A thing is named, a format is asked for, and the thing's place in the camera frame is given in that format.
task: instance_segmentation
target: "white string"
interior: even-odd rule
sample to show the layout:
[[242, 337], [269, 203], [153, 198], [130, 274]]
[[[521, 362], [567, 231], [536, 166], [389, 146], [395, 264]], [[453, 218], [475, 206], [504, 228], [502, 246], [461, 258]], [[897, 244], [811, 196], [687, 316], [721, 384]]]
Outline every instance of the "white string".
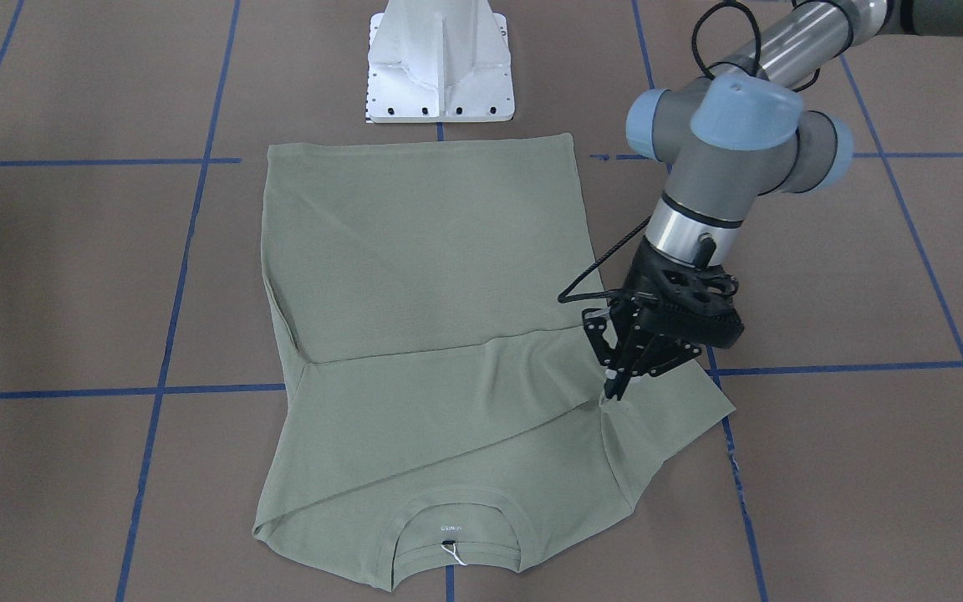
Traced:
[[443, 543], [443, 544], [441, 544], [441, 549], [443, 549], [443, 551], [451, 554], [451, 557], [452, 557], [452, 558], [455, 558], [456, 563], [459, 563], [460, 567], [466, 567], [466, 563], [463, 563], [462, 560], [459, 560], [459, 555], [456, 554], [456, 544], [455, 544], [455, 542], [451, 542], [451, 547], [448, 546], [447, 543]]

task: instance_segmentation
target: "neckline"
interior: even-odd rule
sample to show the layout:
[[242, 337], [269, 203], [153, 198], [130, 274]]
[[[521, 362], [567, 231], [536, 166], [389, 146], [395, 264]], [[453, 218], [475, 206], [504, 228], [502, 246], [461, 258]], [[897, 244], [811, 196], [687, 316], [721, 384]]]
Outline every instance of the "neckline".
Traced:
[[390, 515], [374, 554], [375, 584], [391, 591], [393, 589], [393, 564], [396, 559], [396, 544], [400, 534], [411, 519], [421, 511], [434, 506], [450, 503], [476, 503], [496, 508], [504, 515], [519, 544], [519, 565], [516, 571], [530, 568], [542, 561], [538, 546], [538, 533], [522, 507], [503, 492], [489, 487], [439, 487], [429, 489], [409, 500], [404, 506]]

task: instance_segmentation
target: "brown floor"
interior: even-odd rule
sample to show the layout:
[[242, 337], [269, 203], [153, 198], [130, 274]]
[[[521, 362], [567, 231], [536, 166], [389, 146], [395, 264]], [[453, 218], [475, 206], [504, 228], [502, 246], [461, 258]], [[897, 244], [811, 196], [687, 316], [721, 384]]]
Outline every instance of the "brown floor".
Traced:
[[[492, 3], [516, 118], [439, 130], [363, 122], [385, 0], [0, 1], [0, 601], [390, 597], [251, 537], [284, 415], [265, 148], [569, 130], [601, 252], [665, 178], [619, 157], [626, 108], [646, 68], [695, 76], [710, 4], [639, 0], [639, 38], [630, 0]], [[706, 56], [746, 38], [725, 18]], [[726, 265], [748, 324], [711, 366], [729, 424], [540, 567], [429, 571], [393, 598], [963, 599], [963, 39], [846, 57], [805, 96], [851, 126], [853, 168], [761, 199]]]

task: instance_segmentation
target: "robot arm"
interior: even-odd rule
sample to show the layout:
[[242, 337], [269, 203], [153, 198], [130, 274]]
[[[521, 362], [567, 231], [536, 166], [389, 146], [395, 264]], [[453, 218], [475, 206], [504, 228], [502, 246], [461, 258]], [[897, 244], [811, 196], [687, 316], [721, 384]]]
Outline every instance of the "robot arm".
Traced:
[[[722, 262], [753, 201], [829, 186], [853, 156], [848, 127], [805, 111], [788, 88], [879, 33], [963, 35], [963, 1], [807, 0], [710, 68], [695, 57], [710, 77], [634, 102], [627, 140], [671, 172], [623, 286], [604, 294], [608, 308], [582, 313], [608, 369], [609, 399], [634, 378], [691, 360], [703, 345], [737, 341], [744, 330], [733, 305], [737, 281]], [[567, 293], [561, 301], [574, 299]], [[614, 347], [603, 336], [609, 323]]]

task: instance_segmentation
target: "green t-shirt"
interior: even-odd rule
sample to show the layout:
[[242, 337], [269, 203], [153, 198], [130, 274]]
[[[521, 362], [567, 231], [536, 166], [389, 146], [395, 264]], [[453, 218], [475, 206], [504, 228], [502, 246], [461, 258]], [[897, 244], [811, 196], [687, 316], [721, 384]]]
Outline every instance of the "green t-shirt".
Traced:
[[588, 304], [555, 302], [593, 261], [570, 134], [268, 160], [289, 408], [255, 537], [283, 556], [386, 590], [457, 558], [523, 571], [732, 411], [696, 363], [599, 403]]

